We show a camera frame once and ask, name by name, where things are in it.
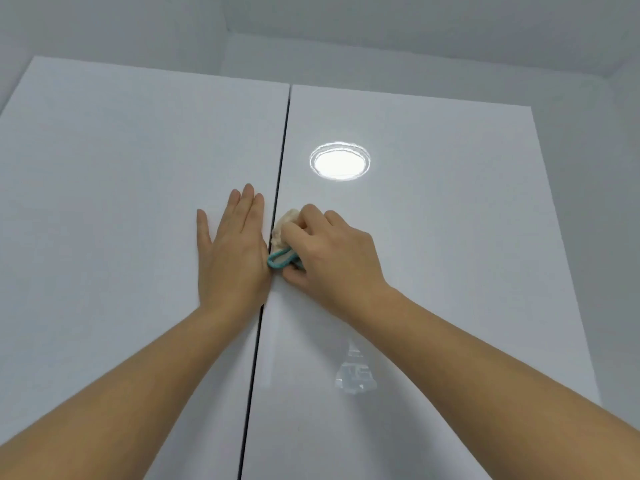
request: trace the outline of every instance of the white wall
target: white wall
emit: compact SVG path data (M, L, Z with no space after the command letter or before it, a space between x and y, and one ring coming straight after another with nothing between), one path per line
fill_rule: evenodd
M221 74L531 106L602 400L640 428L640 162L604 79L241 34Z
M0 113L31 60L31 52L0 34Z
M640 158L640 54L620 67L609 82L629 142Z
M221 0L0 0L0 31L37 55L217 73Z

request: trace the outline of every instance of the right hand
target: right hand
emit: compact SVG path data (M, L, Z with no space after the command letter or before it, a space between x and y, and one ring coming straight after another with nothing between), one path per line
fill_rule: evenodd
M390 289L371 236L332 210L323 214L315 205L304 206L295 223L284 224L282 237L305 266L284 268L285 281L346 322L368 314Z

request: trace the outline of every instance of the cabinet door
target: cabinet door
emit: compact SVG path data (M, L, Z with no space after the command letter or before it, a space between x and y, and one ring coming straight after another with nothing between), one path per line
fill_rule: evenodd
M36 58L0 118L0 443L198 306L195 215L266 197L289 87ZM236 480L256 327L220 357L148 475Z
M364 147L368 172L318 176L310 155L335 141ZM332 158L319 167L350 170ZM409 298L598 402L528 107L294 86L276 216L307 202L370 232ZM366 363L377 387L348 394L343 363ZM488 476L393 364L277 279L243 480L282 478Z

